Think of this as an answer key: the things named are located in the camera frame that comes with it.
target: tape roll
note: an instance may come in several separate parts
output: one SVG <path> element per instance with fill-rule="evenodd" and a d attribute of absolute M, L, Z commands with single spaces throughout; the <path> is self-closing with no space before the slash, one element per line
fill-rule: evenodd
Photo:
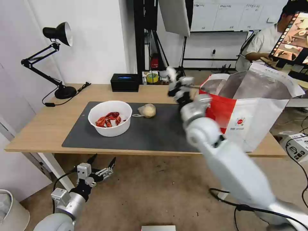
<path fill-rule="evenodd" d="M 147 82 L 148 83 L 156 83 L 158 81 L 158 74 L 153 73 L 149 73 L 147 74 Z"/>

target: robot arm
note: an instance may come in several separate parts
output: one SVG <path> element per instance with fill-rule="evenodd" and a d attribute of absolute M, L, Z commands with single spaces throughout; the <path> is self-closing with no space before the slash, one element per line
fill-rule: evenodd
<path fill-rule="evenodd" d="M 295 218 L 308 227 L 308 215 L 295 205 L 281 201 L 273 194 L 265 174 L 253 160 L 237 146 L 227 140 L 218 124 L 205 117 L 205 110 L 211 103 L 209 95 L 198 95 L 194 101 L 188 100 L 189 85 L 186 78 L 176 79 L 175 72 L 169 68 L 169 93 L 180 104 L 181 117 L 186 131 L 187 141 L 204 156 L 207 165 L 220 180 L 223 188 L 237 199 L 240 204 L 253 208 L 269 210 Z M 306 231 L 298 222 L 277 215 L 255 212 L 262 220 L 271 225 L 271 230 Z"/>
<path fill-rule="evenodd" d="M 55 213 L 45 217 L 34 228 L 34 231 L 74 231 L 74 225 L 79 218 L 84 204 L 88 201 L 91 189 L 97 182 L 104 181 L 113 174 L 116 158 L 110 162 L 107 168 L 102 170 L 92 169 L 91 164 L 97 154 L 91 157 L 87 163 L 77 166 L 78 185 L 70 192 L 56 188 L 51 197 L 56 203 Z"/>

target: gray desk mat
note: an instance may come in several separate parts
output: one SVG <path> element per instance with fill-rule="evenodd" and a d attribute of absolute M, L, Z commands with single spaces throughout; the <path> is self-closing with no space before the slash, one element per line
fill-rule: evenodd
<path fill-rule="evenodd" d="M 156 116 L 150 119 L 132 117 L 130 127 L 116 137 L 100 135 L 88 121 L 90 110 L 100 102 L 89 102 L 62 147 L 121 150 L 198 152 L 186 141 L 177 104 L 154 104 Z M 128 103 L 133 114 L 144 103 Z"/>

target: person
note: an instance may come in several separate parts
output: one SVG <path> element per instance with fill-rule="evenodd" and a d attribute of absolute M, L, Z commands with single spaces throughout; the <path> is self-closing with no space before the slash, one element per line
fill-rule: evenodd
<path fill-rule="evenodd" d="M 307 10 L 307 6 L 301 0 L 289 1 L 283 7 L 278 23 L 258 32 L 250 44 L 244 49 L 242 55 L 245 58 L 242 56 L 239 57 L 236 64 L 237 71 L 248 70 L 250 63 L 253 61 L 263 63 L 260 60 L 261 57 L 269 59 L 270 52 L 273 50 L 282 32 L 287 28 L 293 15 L 297 11 L 305 11 L 304 9 Z"/>

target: red and white bag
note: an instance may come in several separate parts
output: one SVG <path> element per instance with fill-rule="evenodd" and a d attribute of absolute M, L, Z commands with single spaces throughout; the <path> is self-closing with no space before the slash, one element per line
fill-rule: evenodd
<path fill-rule="evenodd" d="M 213 74 L 199 89 L 210 94 L 206 116 L 244 151 L 254 151 L 291 98 L 304 94 L 287 74 L 253 63 L 246 72 Z"/>

